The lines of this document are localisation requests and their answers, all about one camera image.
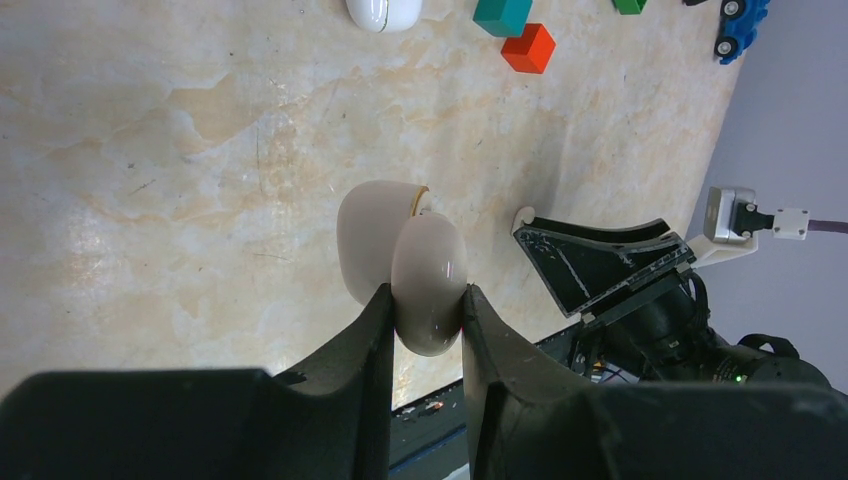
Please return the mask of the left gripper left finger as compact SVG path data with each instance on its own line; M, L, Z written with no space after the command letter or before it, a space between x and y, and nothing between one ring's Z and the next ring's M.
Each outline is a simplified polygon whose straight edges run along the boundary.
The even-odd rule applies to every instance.
M289 369L64 371L1 403L5 479L384 479L394 304L380 286Z

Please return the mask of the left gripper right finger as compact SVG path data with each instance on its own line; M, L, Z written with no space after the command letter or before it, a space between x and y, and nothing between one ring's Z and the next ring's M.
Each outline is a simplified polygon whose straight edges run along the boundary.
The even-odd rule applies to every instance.
M475 479L843 479L847 400L797 383L595 384L464 294Z

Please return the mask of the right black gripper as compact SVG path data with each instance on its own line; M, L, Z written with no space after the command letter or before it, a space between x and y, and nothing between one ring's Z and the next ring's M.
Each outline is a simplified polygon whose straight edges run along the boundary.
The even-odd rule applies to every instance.
M712 349L695 255L665 221L600 229L536 217L513 237L564 316L579 317L572 370L696 371Z

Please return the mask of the small beige earbud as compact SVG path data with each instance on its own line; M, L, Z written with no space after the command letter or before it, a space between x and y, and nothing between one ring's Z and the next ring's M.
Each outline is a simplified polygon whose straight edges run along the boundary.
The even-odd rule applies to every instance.
M510 233L514 235L519 229L526 224L532 224L535 220L535 209L532 206L520 208L513 219Z

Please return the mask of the beige rounded block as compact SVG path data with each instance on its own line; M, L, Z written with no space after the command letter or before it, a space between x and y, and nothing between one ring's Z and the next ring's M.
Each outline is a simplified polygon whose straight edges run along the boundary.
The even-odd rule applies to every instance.
M404 346L425 357L451 348L461 329L468 257L428 187L388 180L354 187L339 207L336 236L343 281L358 303L387 284Z

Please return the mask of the white earbud charging case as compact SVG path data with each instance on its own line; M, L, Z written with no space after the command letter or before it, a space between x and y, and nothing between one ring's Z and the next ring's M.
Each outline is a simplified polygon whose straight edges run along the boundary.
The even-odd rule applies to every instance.
M346 0L354 23L373 33L394 33L410 29L422 10L422 0Z

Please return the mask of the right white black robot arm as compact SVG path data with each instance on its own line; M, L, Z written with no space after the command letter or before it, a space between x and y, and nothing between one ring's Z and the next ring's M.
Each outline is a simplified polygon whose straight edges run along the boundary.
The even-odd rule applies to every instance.
M599 229L525 208L512 235L564 316L577 319L538 345L579 375L603 364L640 381L830 385L785 338L721 337L693 250L661 219Z

